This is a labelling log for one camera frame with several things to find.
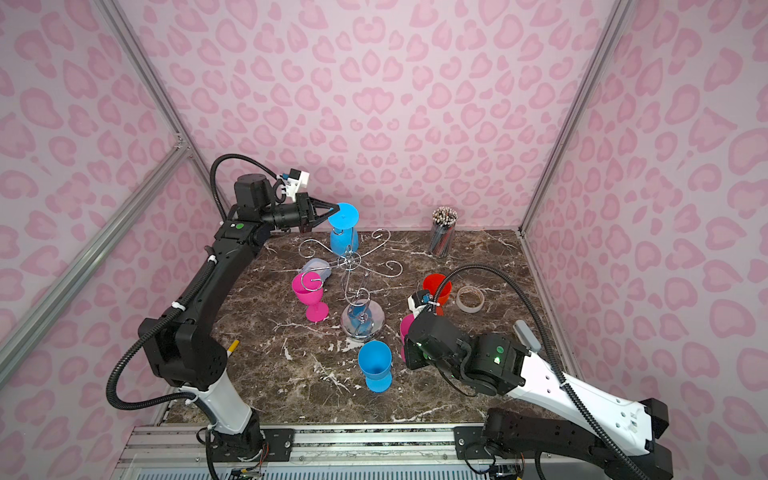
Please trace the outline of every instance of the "pink wallpaper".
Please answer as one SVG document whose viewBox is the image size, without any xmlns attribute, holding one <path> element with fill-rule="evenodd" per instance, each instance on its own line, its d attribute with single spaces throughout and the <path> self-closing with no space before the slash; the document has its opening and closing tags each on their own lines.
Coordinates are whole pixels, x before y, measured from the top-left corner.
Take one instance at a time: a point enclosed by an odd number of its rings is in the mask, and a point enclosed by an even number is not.
<svg viewBox="0 0 768 480">
<path fill-rule="evenodd" d="M 530 233 L 584 376 L 676 478 L 768 477 L 768 3 L 642 0 Z"/>
<path fill-rule="evenodd" d="M 520 224 L 612 3 L 121 2 L 208 163 L 306 168 L 360 226 L 400 228 L 438 204 Z"/>
<path fill-rule="evenodd" d="M 0 345 L 169 151 L 88 0 L 0 5 Z"/>
<path fill-rule="evenodd" d="M 144 317 L 161 314 L 197 272 L 217 218 L 193 169 L 180 167 L 0 392 L 0 478 L 108 478 L 153 410 L 112 409 L 107 376 Z M 137 401 L 166 386 L 141 352 L 118 392 Z"/>
</svg>

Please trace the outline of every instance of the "marble tabletop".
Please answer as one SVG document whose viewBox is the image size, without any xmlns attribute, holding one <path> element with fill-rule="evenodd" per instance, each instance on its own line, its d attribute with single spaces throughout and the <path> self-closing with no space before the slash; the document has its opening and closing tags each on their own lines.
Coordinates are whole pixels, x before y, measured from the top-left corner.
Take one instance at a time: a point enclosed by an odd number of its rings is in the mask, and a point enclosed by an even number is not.
<svg viewBox="0 0 768 480">
<path fill-rule="evenodd" d="M 335 269 L 325 282 L 323 301 L 329 318 L 309 323 L 290 288 L 290 281 L 306 262 L 298 253 L 308 237 L 328 244 L 328 233 L 287 234 L 267 242 L 261 254 L 243 272 L 222 305 L 213 336 L 222 345 L 234 340 L 240 346 L 229 358 L 227 371 L 243 400 L 260 413 L 263 423 L 385 423 L 385 422 L 481 422 L 488 408 L 503 407 L 526 415 L 554 415 L 537 406 L 511 399 L 459 395 L 426 367 L 407 370 L 400 359 L 400 320 L 408 311 L 407 297 L 420 290 L 430 273 L 446 274 L 466 263 L 487 263 L 509 273 L 525 290 L 544 318 L 534 281 L 514 231 L 459 231 L 448 257 L 436 259 L 425 252 L 429 232 L 392 232 L 389 242 L 366 257 L 367 265 L 388 272 L 387 260 L 398 260 L 402 275 L 372 275 L 368 289 L 385 313 L 385 325 L 377 336 L 392 349 L 392 387 L 375 394 L 366 388 L 357 366 L 359 344 L 348 341 L 339 328 L 346 306 L 343 271 Z M 359 252 L 380 242 L 361 232 Z M 318 257 L 333 260 L 331 253 L 316 250 Z M 362 271 L 353 272 L 350 286 L 357 286 Z M 455 305 L 455 293 L 464 285 L 483 290 L 481 312 L 464 313 Z M 497 332 L 516 338 L 512 326 L 523 319 L 536 331 L 533 320 L 515 292 L 501 279 L 481 270 L 460 273 L 445 315 L 476 335 Z M 171 405 L 166 422 L 204 422 L 193 406 Z"/>
</svg>

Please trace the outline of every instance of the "swirl metal hook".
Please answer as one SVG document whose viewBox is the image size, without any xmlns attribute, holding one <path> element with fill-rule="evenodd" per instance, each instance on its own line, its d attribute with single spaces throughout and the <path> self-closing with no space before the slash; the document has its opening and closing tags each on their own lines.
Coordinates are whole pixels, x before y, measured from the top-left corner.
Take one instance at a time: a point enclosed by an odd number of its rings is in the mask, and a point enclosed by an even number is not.
<svg viewBox="0 0 768 480">
<path fill-rule="evenodd" d="M 306 290 L 308 293 L 316 292 L 317 290 L 320 290 L 320 289 L 323 288 L 323 279 L 321 279 L 319 276 L 317 278 L 310 279 L 310 282 L 320 282 L 320 286 L 319 287 L 315 288 L 314 290 L 312 290 L 311 288 L 307 288 L 306 287 L 306 284 L 304 283 L 304 276 L 307 275 L 312 270 L 307 270 L 306 272 L 302 272 L 300 274 L 301 277 L 299 278 L 299 283 L 301 284 L 301 287 L 304 288 L 304 290 Z"/>
<path fill-rule="evenodd" d="M 385 243 L 389 242 L 389 239 L 392 237 L 392 232 L 390 232 L 386 228 L 379 228 L 379 229 L 374 230 L 373 233 L 371 233 L 371 239 L 372 240 L 378 240 L 379 238 L 382 237 L 384 232 L 386 232 L 386 238 L 384 240 L 381 240 L 381 243 L 379 245 L 377 245 L 376 248 L 374 248 L 373 250 L 370 250 L 368 253 L 364 253 L 363 255 L 361 255 L 361 257 L 365 257 L 366 255 L 370 255 L 371 253 L 377 251 L 379 248 L 384 247 Z"/>
<path fill-rule="evenodd" d="M 399 267 L 399 270 L 398 270 L 397 273 L 395 273 L 393 275 L 387 275 L 386 273 L 379 272 L 378 270 L 374 270 L 374 269 L 368 268 L 367 266 L 364 266 L 364 265 L 360 265 L 360 268 L 362 268 L 364 270 L 368 270 L 369 272 L 373 272 L 376 275 L 384 276 L 386 278 L 396 278 L 396 277 L 398 277 L 398 276 L 400 276 L 402 274 L 402 264 L 399 261 L 397 261 L 397 260 L 387 260 L 385 263 L 380 263 L 379 264 L 379 266 L 382 266 L 382 265 L 386 266 L 387 269 L 389 269 L 389 270 L 395 270 L 395 269 L 397 269 L 397 267 Z"/>
<path fill-rule="evenodd" d="M 315 253 L 315 250 L 314 250 L 312 247 L 309 247 L 309 248 L 310 248 L 310 251 L 312 252 L 312 253 L 310 253 L 309 255 L 304 255 L 304 254 L 301 252 L 301 249 L 302 249 L 302 248 L 304 248 L 304 245 L 305 245 L 305 244 L 307 244 L 307 243 L 317 243 L 317 244 L 318 244 L 318 245 L 320 245 L 322 248 L 324 248 L 324 249 L 328 250 L 330 253 L 333 253 L 333 250 L 331 250 L 330 248 L 326 247 L 326 246 L 325 246 L 325 244 L 324 244 L 323 242 L 321 242 L 321 241 L 319 241 L 319 240 L 315 240 L 315 239 L 313 239 L 313 238 L 308 238 L 308 239 L 304 240 L 302 243 L 300 243 L 300 244 L 299 244 L 299 255 L 301 255 L 301 256 L 302 256 L 302 257 L 304 257 L 304 258 L 312 258 L 312 257 L 314 257 L 314 256 L 316 255 L 316 253 Z"/>
</svg>

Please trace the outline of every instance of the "cable tie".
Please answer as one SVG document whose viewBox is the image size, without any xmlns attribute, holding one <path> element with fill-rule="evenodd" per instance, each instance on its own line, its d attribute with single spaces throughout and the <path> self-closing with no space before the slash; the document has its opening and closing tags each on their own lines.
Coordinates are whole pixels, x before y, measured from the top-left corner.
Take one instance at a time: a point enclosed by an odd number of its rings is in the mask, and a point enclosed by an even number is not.
<svg viewBox="0 0 768 480">
<path fill-rule="evenodd" d="M 194 396 L 193 399 L 186 399 L 186 400 L 184 400 L 184 405 L 186 405 L 186 406 L 192 405 L 193 403 L 195 403 L 199 399 L 200 399 L 200 396 L 195 393 L 195 396 Z"/>
</svg>

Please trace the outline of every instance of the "wire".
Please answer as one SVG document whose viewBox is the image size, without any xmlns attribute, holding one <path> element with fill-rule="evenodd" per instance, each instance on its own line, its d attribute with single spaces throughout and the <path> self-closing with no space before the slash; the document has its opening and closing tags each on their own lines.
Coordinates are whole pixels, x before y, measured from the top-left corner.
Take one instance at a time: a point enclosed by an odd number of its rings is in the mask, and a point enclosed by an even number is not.
<svg viewBox="0 0 768 480">
<path fill-rule="evenodd" d="M 197 433 L 194 434 L 195 438 L 197 439 L 197 443 L 201 445 L 205 445 L 205 440 L 200 438 L 200 433 L 202 433 L 203 430 L 206 430 L 206 429 L 208 429 L 208 427 L 203 427 L 202 429 L 197 430 Z"/>
<path fill-rule="evenodd" d="M 445 381 L 446 381 L 446 382 L 447 382 L 447 383 L 448 383 L 450 386 L 452 386 L 452 387 L 453 387 L 453 389 L 454 389 L 456 392 L 459 392 L 459 393 L 461 393 L 463 396 L 468 396 L 468 397 L 475 397 L 475 396 L 477 396 L 477 395 L 478 395 L 478 393 L 477 393 L 477 392 L 475 392 L 473 395 L 470 395 L 469 393 L 466 393 L 466 392 L 462 391 L 462 390 L 461 390 L 461 389 L 460 389 L 458 386 L 456 386 L 456 385 L 454 384 L 454 382 L 451 382 L 451 380 L 450 380 L 450 379 L 449 379 L 449 378 L 448 378 L 448 377 L 445 375 L 445 372 L 443 372 L 441 369 L 437 369 L 437 371 L 438 371 L 438 372 L 440 372 L 440 376 L 442 377 L 442 379 L 443 379 L 443 380 L 445 380 Z"/>
<path fill-rule="evenodd" d="M 277 180 L 277 175 L 275 175 L 275 172 L 271 171 L 268 167 L 260 164 L 259 162 L 255 161 L 251 157 L 246 157 L 245 155 L 240 154 L 224 154 L 221 157 L 218 157 L 216 160 L 214 160 L 214 163 L 210 166 L 210 193 L 214 197 L 214 203 L 216 204 L 216 208 L 219 210 L 219 214 L 221 215 L 221 220 L 227 219 L 227 212 L 224 211 L 224 207 L 221 205 L 221 199 L 219 198 L 219 189 L 216 185 L 216 170 L 219 168 L 219 164 L 225 160 L 229 160 L 230 158 L 236 158 L 238 160 L 246 161 L 249 164 L 256 165 L 261 170 L 264 170 L 267 172 L 270 177 Z"/>
<path fill-rule="evenodd" d="M 270 444 L 264 441 L 264 447 L 261 450 L 261 458 L 259 459 L 259 475 L 261 475 L 261 464 L 264 463 L 264 459 L 270 456 Z"/>
<path fill-rule="evenodd" d="M 493 468 L 494 465 L 496 465 L 496 455 L 489 454 L 491 457 L 493 457 L 493 462 L 490 465 L 488 465 L 488 469 L 487 470 L 485 470 L 484 472 L 481 472 L 479 470 L 475 470 L 475 467 L 470 465 L 469 460 L 467 459 L 467 453 L 466 453 L 467 450 L 469 450 L 469 447 L 471 447 L 473 445 L 480 445 L 480 444 L 479 443 L 470 443 L 469 445 L 467 445 L 467 448 L 464 449 L 464 463 L 467 464 L 469 469 L 472 470 L 476 475 L 485 475 L 486 473 L 491 471 L 491 468 Z"/>
<path fill-rule="evenodd" d="M 275 184 L 272 186 L 272 192 L 275 193 L 275 201 L 278 204 L 281 204 L 282 202 L 286 201 L 286 199 L 288 198 L 288 195 L 286 194 L 285 190 L 283 190 L 283 194 L 281 194 L 280 196 L 277 195 L 277 192 L 280 191 L 280 187 L 285 187 L 285 186 L 286 186 L 286 183 L 282 177 L 278 178 L 277 182 L 275 182 Z"/>
<path fill-rule="evenodd" d="M 205 462 L 208 464 L 208 473 L 212 480 L 219 480 L 219 474 L 214 468 L 214 447 L 210 444 L 210 431 L 212 428 L 205 428 Z"/>
<path fill-rule="evenodd" d="M 533 460 L 536 465 L 536 475 L 538 475 L 538 480 L 547 480 L 547 477 L 544 476 L 544 472 L 541 470 L 541 452 L 536 452 Z"/>
<path fill-rule="evenodd" d="M 205 269 L 203 270 L 203 273 L 197 278 L 197 280 L 192 283 L 190 286 L 190 289 L 187 291 L 185 295 L 183 295 L 179 300 L 178 303 L 184 307 L 186 307 L 189 302 L 192 301 L 192 299 L 197 296 L 197 294 L 203 289 L 203 286 L 210 278 L 211 274 L 214 272 L 214 268 L 216 267 L 216 260 L 209 259 L 205 264 Z M 153 399 L 144 400 L 141 402 L 125 402 L 118 396 L 118 380 L 120 379 L 120 375 L 122 375 L 123 370 L 125 370 L 125 367 L 128 365 L 128 362 L 131 361 L 134 355 L 141 349 L 142 346 L 146 342 L 149 341 L 149 339 L 156 336 L 163 328 L 170 325 L 171 322 L 173 322 L 178 316 L 182 313 L 183 310 L 174 308 L 171 310 L 170 313 L 168 313 L 165 318 L 162 318 L 158 323 L 155 324 L 152 328 L 150 328 L 144 335 L 139 337 L 138 340 L 136 340 L 136 343 L 134 343 L 131 348 L 128 349 L 128 351 L 118 360 L 117 365 L 114 366 L 112 369 L 112 373 L 109 375 L 109 378 L 107 379 L 107 388 L 106 388 L 106 394 L 107 394 L 107 401 L 110 405 L 115 407 L 118 410 L 139 410 L 139 409 L 146 409 L 151 406 L 160 405 L 161 403 L 168 402 L 170 400 L 175 399 L 190 399 L 190 400 L 196 400 L 195 405 L 201 407 L 201 409 L 206 412 L 206 414 L 210 414 L 210 410 L 206 409 L 204 407 L 204 403 L 202 401 L 197 400 L 197 395 L 192 392 L 176 392 L 171 393 L 168 395 L 159 396 Z"/>
<path fill-rule="evenodd" d="M 461 373 L 462 379 L 464 379 L 464 380 L 466 380 L 468 382 L 474 382 L 474 383 L 478 383 L 480 385 L 483 385 L 486 389 L 489 389 L 491 392 L 497 392 L 498 390 L 496 389 L 496 387 L 494 387 L 490 383 L 484 382 L 484 381 L 478 380 L 478 379 L 473 379 L 472 377 L 467 375 L 466 366 L 467 366 L 467 362 L 469 361 L 469 357 L 472 356 L 472 346 L 469 345 L 467 342 L 462 341 L 460 347 L 461 347 L 462 350 L 467 352 L 467 354 L 464 355 L 464 358 L 462 359 L 462 363 L 461 363 L 461 365 L 459 367 L 459 372 Z"/>
<path fill-rule="evenodd" d="M 565 391 L 566 394 L 568 394 L 568 398 L 571 399 L 571 401 L 576 406 L 576 409 L 581 413 L 581 416 L 584 417 L 584 420 L 587 421 L 587 424 L 592 428 L 592 431 L 597 435 L 600 440 L 603 441 L 603 443 L 608 447 L 611 452 L 613 452 L 616 457 L 621 460 L 622 463 L 632 472 L 634 473 L 640 480 L 650 480 L 650 477 L 643 472 L 640 467 L 635 464 L 635 462 L 632 461 L 631 458 L 627 456 L 624 451 L 621 450 L 621 448 L 616 445 L 616 442 L 605 432 L 602 425 L 593 417 L 593 415 L 590 413 L 590 411 L 587 409 L 587 407 L 584 405 L 584 403 L 581 401 L 581 399 L 578 397 L 578 394 L 573 390 L 573 387 L 567 383 L 565 380 L 565 374 L 563 373 L 563 366 L 560 363 L 560 359 L 554 354 L 554 350 L 552 348 L 551 339 L 549 338 L 549 335 L 547 333 L 547 330 L 544 327 L 544 323 L 541 321 L 541 317 L 536 312 L 536 309 L 533 306 L 533 303 L 531 303 L 531 300 L 528 298 L 527 295 L 525 295 L 525 292 L 522 288 L 515 282 L 509 275 L 502 272 L 498 268 L 495 268 L 490 265 L 485 265 L 483 263 L 470 263 L 469 265 L 462 265 L 458 268 L 455 268 L 451 271 L 448 275 L 445 276 L 444 279 L 442 279 L 442 282 L 440 283 L 440 286 L 437 287 L 437 291 L 435 291 L 435 296 L 437 298 L 440 297 L 440 293 L 442 292 L 442 289 L 445 288 L 445 285 L 448 284 L 450 279 L 457 274 L 463 272 L 464 270 L 486 270 L 488 272 L 491 272 L 504 280 L 512 289 L 515 291 L 515 293 L 518 294 L 518 297 L 520 300 L 525 304 L 525 308 L 528 309 L 528 312 L 531 314 L 531 317 L 533 318 L 534 323 L 536 324 L 536 329 L 539 332 L 539 335 L 541 336 L 541 346 L 544 348 L 544 351 L 547 354 L 547 359 L 549 360 L 549 363 L 552 367 L 552 371 L 554 373 L 554 376 L 557 377 L 558 381 L 562 385 L 562 389 Z M 429 308 L 429 311 L 432 313 L 435 313 L 435 306 L 431 303 L 427 306 Z"/>
</svg>

